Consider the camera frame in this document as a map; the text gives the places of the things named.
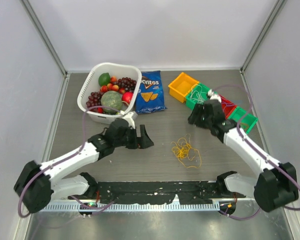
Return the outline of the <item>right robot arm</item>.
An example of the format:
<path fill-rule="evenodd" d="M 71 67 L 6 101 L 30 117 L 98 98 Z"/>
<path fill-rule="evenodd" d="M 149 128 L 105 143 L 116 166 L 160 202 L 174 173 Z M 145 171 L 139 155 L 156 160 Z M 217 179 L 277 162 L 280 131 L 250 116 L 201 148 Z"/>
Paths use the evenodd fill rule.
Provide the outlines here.
<path fill-rule="evenodd" d="M 295 167 L 289 162 L 281 163 L 253 142 L 237 121 L 225 117 L 218 100 L 195 104 L 188 123 L 210 130 L 213 136 L 236 152 L 257 177 L 253 179 L 232 173 L 216 184 L 215 190 L 220 197 L 240 193 L 254 198 L 267 213 L 299 198 Z"/>

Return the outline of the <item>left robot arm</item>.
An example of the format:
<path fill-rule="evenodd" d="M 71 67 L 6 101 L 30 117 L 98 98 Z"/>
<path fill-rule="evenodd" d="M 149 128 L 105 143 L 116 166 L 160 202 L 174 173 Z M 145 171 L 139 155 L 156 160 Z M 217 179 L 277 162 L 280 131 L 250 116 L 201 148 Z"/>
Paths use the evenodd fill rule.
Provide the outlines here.
<path fill-rule="evenodd" d="M 97 192 L 98 184 L 94 178 L 87 173 L 73 178 L 67 178 L 67 175 L 111 155 L 115 148 L 135 150 L 152 146 L 154 142 L 148 136 L 145 125 L 140 125 L 138 136 L 133 119 L 119 118 L 103 132 L 91 136 L 80 147 L 61 157 L 41 164 L 34 160 L 26 163 L 13 187 L 19 196 L 18 205 L 24 205 L 29 214 L 34 214 L 52 199 L 81 195 L 90 200 Z"/>

